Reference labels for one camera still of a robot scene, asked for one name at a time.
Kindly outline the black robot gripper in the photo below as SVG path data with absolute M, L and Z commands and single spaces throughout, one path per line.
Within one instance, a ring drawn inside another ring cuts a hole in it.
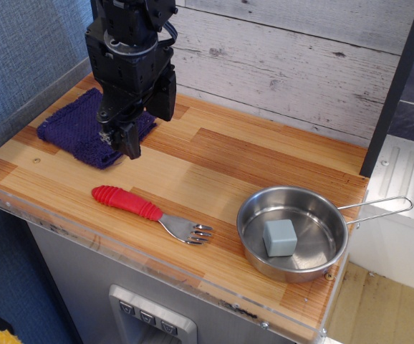
M 85 34 L 94 78 L 102 87 L 100 123 L 125 123 L 114 129 L 111 147 L 130 159 L 139 158 L 135 120 L 144 110 L 166 122 L 173 117 L 176 98 L 173 48 L 150 35 L 143 46 L 129 46 L 108 34 L 104 20 L 95 20 Z

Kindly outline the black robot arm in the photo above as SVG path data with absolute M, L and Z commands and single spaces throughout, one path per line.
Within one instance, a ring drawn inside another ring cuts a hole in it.
M 174 1 L 99 1 L 102 13 L 85 32 L 92 73 L 102 88 L 101 139 L 131 159 L 140 157 L 138 118 L 173 117 L 178 33 L 169 22 Z

